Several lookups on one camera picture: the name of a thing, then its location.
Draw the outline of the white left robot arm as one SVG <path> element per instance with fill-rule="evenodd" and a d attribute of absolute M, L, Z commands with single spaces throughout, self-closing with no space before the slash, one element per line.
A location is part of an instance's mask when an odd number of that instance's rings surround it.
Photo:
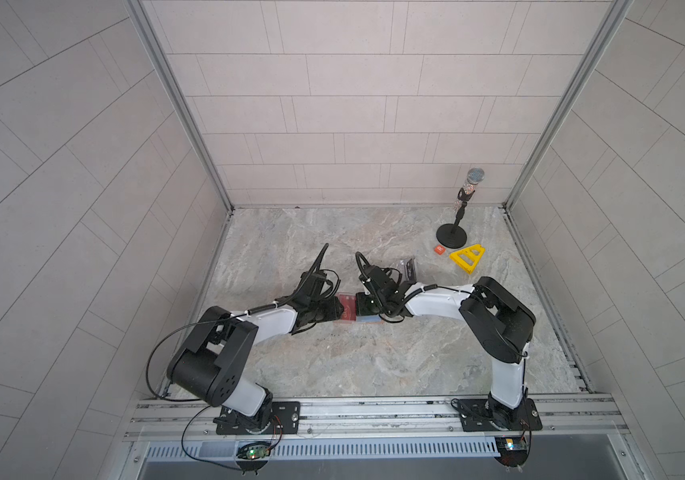
<path fill-rule="evenodd" d="M 172 356 L 166 377 L 209 406 L 224 406 L 252 422 L 266 423 L 272 394 L 244 378 L 252 347 L 340 319 L 338 288 L 336 272 L 314 267 L 300 276 L 292 294 L 270 304 L 244 312 L 208 308 Z"/>

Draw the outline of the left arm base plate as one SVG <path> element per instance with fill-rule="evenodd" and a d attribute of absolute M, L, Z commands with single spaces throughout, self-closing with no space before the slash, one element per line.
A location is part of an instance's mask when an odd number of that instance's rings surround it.
<path fill-rule="evenodd" d="M 236 410 L 222 407 L 220 416 L 214 418 L 218 435 L 262 435 L 270 433 L 296 434 L 300 422 L 298 401 L 272 401 L 262 406 L 254 416 L 246 416 Z"/>

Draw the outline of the dark red card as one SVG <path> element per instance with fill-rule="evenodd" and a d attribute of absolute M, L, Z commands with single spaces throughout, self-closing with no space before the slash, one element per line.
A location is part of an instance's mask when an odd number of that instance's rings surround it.
<path fill-rule="evenodd" d="M 340 300 L 340 304 L 342 304 L 342 314 L 340 314 L 340 320 L 355 321 L 356 296 L 354 294 L 338 294 L 338 300 Z"/>

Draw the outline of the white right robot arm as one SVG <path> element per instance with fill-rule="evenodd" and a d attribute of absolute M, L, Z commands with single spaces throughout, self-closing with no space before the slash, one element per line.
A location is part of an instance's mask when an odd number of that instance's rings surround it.
<path fill-rule="evenodd" d="M 356 255 L 359 280 L 379 315 L 442 317 L 464 322 L 491 358 L 488 410 L 512 414 L 524 402 L 525 362 L 536 318 L 495 279 L 482 276 L 464 286 L 395 280 L 389 268 Z"/>

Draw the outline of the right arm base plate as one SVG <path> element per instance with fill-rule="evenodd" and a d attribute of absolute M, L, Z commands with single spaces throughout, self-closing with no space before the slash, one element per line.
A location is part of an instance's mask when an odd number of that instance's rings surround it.
<path fill-rule="evenodd" d="M 464 432 L 542 430 L 535 403 L 527 396 L 516 408 L 507 407 L 491 396 L 484 399 L 453 398 L 450 406 L 459 414 Z"/>

